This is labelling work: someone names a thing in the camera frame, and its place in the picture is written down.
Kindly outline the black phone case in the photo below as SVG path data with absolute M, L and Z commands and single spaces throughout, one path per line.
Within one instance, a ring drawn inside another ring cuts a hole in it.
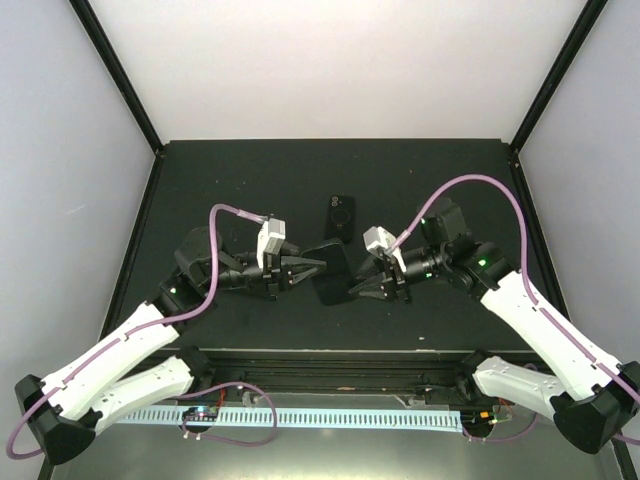
M 353 196 L 332 195 L 325 222 L 326 239 L 339 239 L 343 244 L 353 241 L 355 234 L 356 200 Z

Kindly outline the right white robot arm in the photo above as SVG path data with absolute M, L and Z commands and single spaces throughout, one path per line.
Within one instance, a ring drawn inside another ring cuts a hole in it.
M 476 352 L 454 379 L 457 396 L 496 397 L 549 420 L 577 449 L 596 454 L 639 412 L 639 364 L 626 364 L 582 334 L 491 242 L 476 241 L 458 205 L 441 198 L 420 219 L 425 246 L 403 253 L 381 226 L 363 235 L 371 257 L 356 298 L 411 300 L 412 285 L 441 279 L 504 321 L 544 361 L 547 374 Z

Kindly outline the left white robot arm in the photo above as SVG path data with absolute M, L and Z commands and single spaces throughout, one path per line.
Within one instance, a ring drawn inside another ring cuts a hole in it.
M 140 408 L 185 394 L 202 399 L 213 391 L 211 363 L 194 346 L 146 371 L 133 371 L 196 324 L 191 313 L 211 286 L 274 300 L 327 267 L 303 257 L 274 220 L 263 224 L 253 252 L 231 255 L 220 235 L 199 227 L 186 235 L 174 258 L 177 266 L 156 296 L 111 334 L 67 366 L 16 384 L 26 424 L 51 464 L 74 459 L 106 428 Z

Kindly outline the black smartphone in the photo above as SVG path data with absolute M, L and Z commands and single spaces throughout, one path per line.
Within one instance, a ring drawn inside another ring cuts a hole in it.
M 302 257 L 326 264 L 324 271 L 311 278 L 314 291 L 322 305 L 336 306 L 355 300 L 350 290 L 356 285 L 356 280 L 345 246 L 340 239 L 325 240 L 303 251 Z

